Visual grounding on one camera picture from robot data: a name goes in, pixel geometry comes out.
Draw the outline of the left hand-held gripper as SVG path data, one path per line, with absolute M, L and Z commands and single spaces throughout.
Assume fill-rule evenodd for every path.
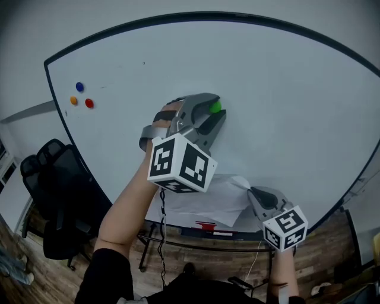
M 147 126 L 148 181 L 177 194 L 206 192 L 217 167 L 210 148 L 226 114 L 218 95 L 198 93 L 184 97 L 170 127 Z

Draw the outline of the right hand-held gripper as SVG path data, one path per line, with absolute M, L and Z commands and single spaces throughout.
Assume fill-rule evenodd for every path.
M 284 252 L 305 240 L 308 221 L 298 205 L 294 207 L 285 195 L 269 187 L 250 187 L 248 198 L 261 222 L 265 241 Z M 267 219 L 267 210 L 284 211 Z

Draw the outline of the person's left hand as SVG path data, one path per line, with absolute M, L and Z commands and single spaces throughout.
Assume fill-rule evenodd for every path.
M 172 119 L 182 107 L 182 102 L 183 98 L 177 98 L 163 106 L 161 111 L 154 117 L 152 126 L 158 128 L 170 127 Z

